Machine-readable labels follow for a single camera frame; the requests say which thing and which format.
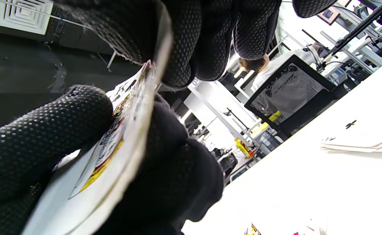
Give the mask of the person's left hand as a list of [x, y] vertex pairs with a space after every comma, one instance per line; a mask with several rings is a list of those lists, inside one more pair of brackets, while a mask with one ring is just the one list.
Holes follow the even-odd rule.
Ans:
[[[19, 235], [61, 159], [95, 143], [113, 123], [104, 92], [72, 86], [56, 100], [0, 127], [0, 235]], [[181, 235], [222, 197], [219, 163], [155, 94], [135, 179], [96, 235]]]

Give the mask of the person's right hand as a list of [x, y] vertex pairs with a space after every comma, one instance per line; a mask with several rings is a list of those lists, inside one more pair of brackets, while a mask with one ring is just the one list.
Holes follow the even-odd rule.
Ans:
[[[153, 58], [158, 37], [157, 0], [54, 0], [88, 25], [127, 60]], [[278, 24], [280, 0], [163, 0], [173, 43], [162, 83], [173, 89], [194, 78], [216, 81], [230, 50], [246, 60], [267, 53]]]

